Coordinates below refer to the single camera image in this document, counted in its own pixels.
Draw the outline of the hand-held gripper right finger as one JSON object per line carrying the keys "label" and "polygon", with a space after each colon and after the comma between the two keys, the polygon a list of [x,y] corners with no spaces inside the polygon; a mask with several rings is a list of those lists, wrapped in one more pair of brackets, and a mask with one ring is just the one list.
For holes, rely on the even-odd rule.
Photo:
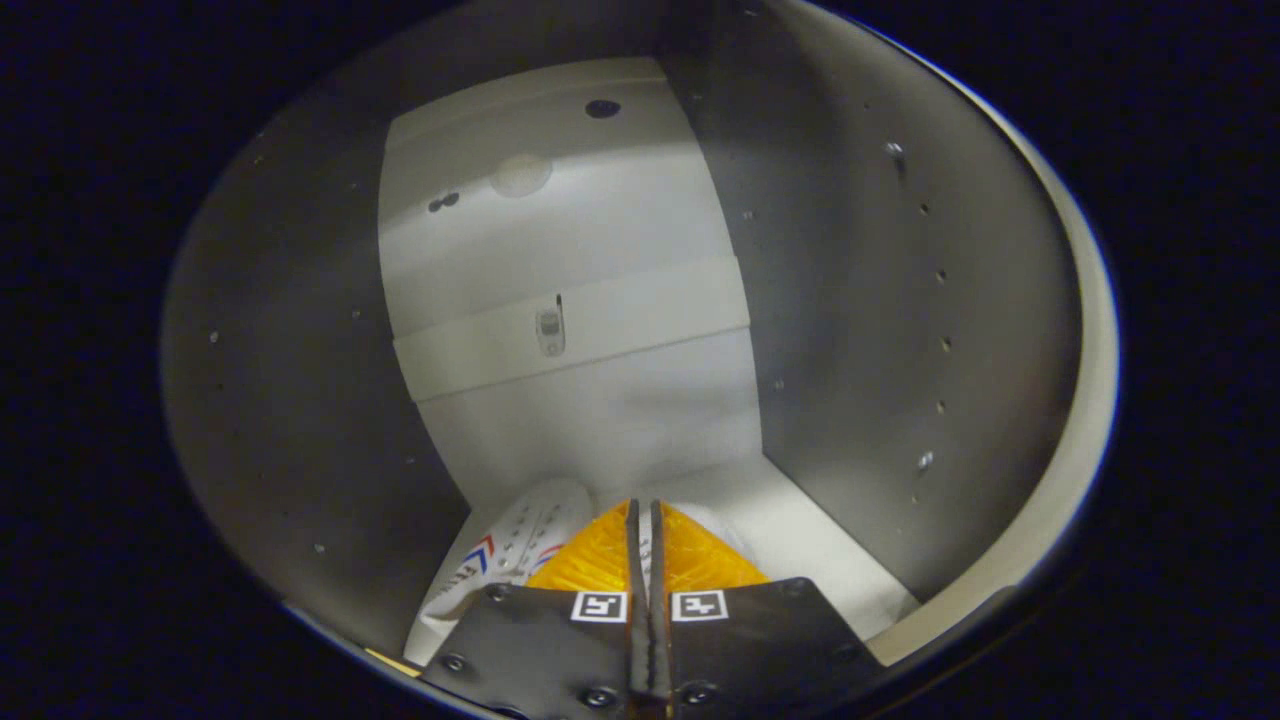
{"label": "hand-held gripper right finger", "polygon": [[809,719],[884,675],[814,580],[772,580],[685,511],[650,510],[650,696],[663,719]]}

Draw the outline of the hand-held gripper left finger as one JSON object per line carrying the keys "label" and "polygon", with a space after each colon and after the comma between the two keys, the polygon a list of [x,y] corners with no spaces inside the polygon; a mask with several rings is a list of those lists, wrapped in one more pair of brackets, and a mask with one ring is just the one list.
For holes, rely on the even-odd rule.
{"label": "hand-held gripper left finger", "polygon": [[631,498],[588,527],[604,588],[500,583],[479,592],[421,682],[474,719],[637,719],[652,679],[652,602],[641,510]]}

